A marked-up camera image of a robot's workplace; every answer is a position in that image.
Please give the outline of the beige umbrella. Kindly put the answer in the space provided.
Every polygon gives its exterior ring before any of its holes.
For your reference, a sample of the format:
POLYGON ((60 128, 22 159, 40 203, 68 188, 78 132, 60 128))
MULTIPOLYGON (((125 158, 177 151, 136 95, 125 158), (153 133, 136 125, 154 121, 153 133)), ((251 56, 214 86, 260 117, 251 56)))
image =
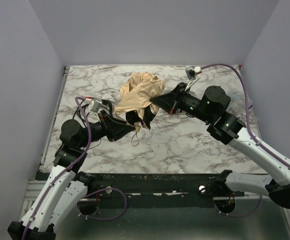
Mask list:
POLYGON ((150 102, 153 97, 163 94, 164 80, 148 72, 134 72, 120 87, 120 101, 114 107, 115 116, 125 116, 128 125, 135 127, 131 145, 139 145, 137 133, 141 128, 150 130, 150 123, 156 117, 159 107, 150 102))

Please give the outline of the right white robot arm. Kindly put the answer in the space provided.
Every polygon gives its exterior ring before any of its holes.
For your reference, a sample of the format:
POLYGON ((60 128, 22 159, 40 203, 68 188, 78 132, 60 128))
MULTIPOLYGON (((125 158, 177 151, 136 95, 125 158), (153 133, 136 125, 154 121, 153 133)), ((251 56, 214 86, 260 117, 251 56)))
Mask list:
POLYGON ((205 122, 214 139, 238 150, 267 172, 252 175, 224 170, 218 178, 222 185, 232 192, 267 196, 277 205, 290 209, 290 160, 286 159, 288 165, 284 165, 275 159, 283 155, 249 133, 243 121, 227 112, 230 97, 220 86, 209 86, 202 99, 192 96, 185 87, 181 82, 171 92, 150 101, 170 115, 180 111, 205 122))

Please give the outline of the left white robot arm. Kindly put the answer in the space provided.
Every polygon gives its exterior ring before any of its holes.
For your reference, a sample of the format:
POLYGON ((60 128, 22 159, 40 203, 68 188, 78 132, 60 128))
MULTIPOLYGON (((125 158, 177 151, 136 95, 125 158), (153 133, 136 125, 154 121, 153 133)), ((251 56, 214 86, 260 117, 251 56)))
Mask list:
POLYGON ((61 127, 60 148, 48 179, 28 212, 13 221, 8 233, 14 240, 54 240, 58 225, 88 192, 90 178, 79 169, 92 142, 103 137, 117 141, 135 130, 126 121, 111 117, 104 110, 95 123, 83 127, 69 119, 61 127))

